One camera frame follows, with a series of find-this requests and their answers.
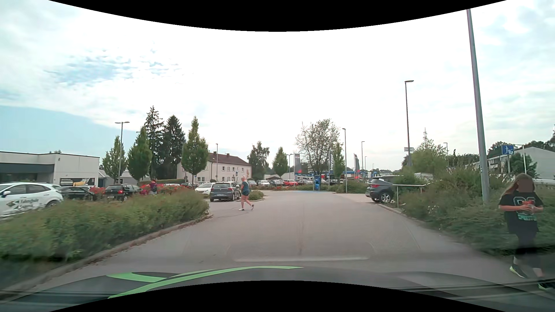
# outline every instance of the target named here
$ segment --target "metal railing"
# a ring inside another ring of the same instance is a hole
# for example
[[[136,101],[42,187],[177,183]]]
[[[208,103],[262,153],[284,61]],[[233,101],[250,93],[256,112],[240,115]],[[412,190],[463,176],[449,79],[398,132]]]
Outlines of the metal railing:
[[[391,186],[396,188],[395,189],[395,196],[397,196],[397,199],[396,199],[397,209],[399,208],[399,187],[418,187],[418,188],[420,188],[420,193],[422,193],[422,188],[425,187],[425,186],[428,186],[430,184],[432,184],[432,182],[426,183],[424,185],[392,184]]]

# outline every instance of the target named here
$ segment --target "pedestrian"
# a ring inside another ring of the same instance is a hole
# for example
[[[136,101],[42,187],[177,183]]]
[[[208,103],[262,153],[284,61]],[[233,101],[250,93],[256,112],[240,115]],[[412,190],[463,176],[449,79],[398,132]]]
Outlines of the pedestrian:
[[[244,175],[241,177],[241,181],[243,182],[241,183],[241,209],[239,210],[245,210],[245,202],[250,206],[250,210],[253,210],[254,205],[251,204],[251,202],[249,201],[249,194],[250,194],[249,182],[246,181],[246,177]]]
[[[156,183],[156,179],[152,179],[149,184],[150,191],[148,192],[149,195],[156,195],[158,193],[158,185]]]
[[[554,285],[545,280],[535,243],[536,234],[539,232],[535,213],[543,211],[543,202],[535,192],[532,177],[526,173],[517,175],[501,196],[499,208],[504,211],[507,229],[518,238],[518,247],[510,271],[519,277],[528,278],[521,268],[524,257],[527,256],[527,263],[538,279],[538,287],[542,290],[552,290]]]

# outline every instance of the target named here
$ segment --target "long hair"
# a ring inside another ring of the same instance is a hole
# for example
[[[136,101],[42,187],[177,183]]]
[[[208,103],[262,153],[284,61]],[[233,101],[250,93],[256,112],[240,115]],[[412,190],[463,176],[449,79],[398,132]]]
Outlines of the long hair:
[[[503,192],[503,195],[512,194],[514,191],[518,189],[518,181],[522,180],[532,180],[532,177],[526,173],[521,173],[514,178],[514,181],[509,185],[509,187]],[[532,190],[535,190],[536,186],[532,183]]]

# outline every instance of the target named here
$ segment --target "black t-shirt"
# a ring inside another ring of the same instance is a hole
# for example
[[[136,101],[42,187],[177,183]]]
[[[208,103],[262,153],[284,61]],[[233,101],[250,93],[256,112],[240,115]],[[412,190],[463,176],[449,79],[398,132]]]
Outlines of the black t-shirt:
[[[523,202],[529,201],[536,207],[542,206],[543,202],[536,192],[520,193],[514,191],[512,194],[505,194],[501,197],[499,205],[502,206],[521,206]],[[538,232],[538,221],[535,214],[527,211],[505,212],[505,221],[511,233]]]

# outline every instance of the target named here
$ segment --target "asphalt road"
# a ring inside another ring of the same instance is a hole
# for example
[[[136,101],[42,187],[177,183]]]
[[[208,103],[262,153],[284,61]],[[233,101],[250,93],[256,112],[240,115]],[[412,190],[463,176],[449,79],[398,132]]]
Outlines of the asphalt road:
[[[105,274],[189,272],[250,265],[352,268],[428,286],[523,282],[508,265],[484,256],[363,194],[265,192],[253,211],[240,202],[213,202],[212,219],[171,232],[106,260],[52,279],[45,289]],[[459,275],[456,281],[417,272]]]

